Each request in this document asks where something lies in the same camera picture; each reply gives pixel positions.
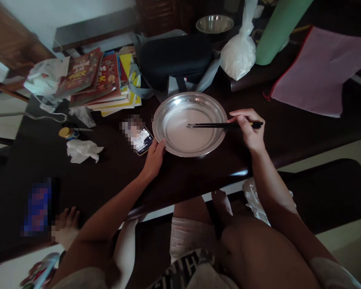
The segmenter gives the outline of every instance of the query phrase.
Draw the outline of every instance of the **hand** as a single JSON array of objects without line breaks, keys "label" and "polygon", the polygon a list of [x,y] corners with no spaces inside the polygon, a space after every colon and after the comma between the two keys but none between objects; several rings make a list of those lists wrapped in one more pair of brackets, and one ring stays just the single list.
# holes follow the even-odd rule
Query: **hand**
[{"label": "hand", "polygon": [[156,139],[154,139],[150,148],[148,149],[146,163],[144,164],[144,168],[140,173],[140,176],[151,182],[159,173],[165,152],[166,139],[162,138],[159,144]]},{"label": "hand", "polygon": [[[243,132],[243,140],[249,148],[250,153],[264,150],[265,120],[261,118],[252,108],[236,110],[230,112],[230,115],[234,117],[229,119],[227,122],[237,121],[239,123]],[[263,122],[264,124],[259,129],[253,129],[250,122]]]}]

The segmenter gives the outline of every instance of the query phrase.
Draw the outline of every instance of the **white liquid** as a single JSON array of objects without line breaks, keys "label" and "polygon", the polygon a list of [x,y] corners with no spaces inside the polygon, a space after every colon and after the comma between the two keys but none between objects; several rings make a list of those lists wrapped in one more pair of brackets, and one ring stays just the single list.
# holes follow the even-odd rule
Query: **white liquid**
[{"label": "white liquid", "polygon": [[211,122],[198,110],[181,110],[172,114],[167,123],[167,138],[182,151],[196,151],[207,145],[214,128],[188,128],[187,124]]}]

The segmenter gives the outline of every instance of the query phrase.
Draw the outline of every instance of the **jar lid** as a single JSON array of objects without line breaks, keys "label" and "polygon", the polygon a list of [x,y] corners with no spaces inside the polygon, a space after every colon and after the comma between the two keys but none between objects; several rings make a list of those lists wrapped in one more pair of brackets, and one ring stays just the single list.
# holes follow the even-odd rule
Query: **jar lid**
[{"label": "jar lid", "polygon": [[59,131],[59,136],[61,137],[66,137],[70,134],[70,128],[62,128],[60,131]]}]

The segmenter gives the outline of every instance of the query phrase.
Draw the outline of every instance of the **black case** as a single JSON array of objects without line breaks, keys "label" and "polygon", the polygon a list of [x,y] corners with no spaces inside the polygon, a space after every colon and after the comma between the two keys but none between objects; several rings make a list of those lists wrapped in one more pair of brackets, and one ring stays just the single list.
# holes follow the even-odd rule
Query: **black case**
[{"label": "black case", "polygon": [[191,34],[147,42],[140,53],[140,71],[156,90],[166,90],[168,77],[199,83],[213,56],[210,40]]}]

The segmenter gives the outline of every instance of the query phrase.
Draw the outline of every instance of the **green water bottle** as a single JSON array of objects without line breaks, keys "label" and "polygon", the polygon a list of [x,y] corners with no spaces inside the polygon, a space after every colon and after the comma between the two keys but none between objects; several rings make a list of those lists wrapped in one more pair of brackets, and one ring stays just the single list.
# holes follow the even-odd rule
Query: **green water bottle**
[{"label": "green water bottle", "polygon": [[256,50],[256,64],[267,65],[279,52],[313,0],[279,0]]}]

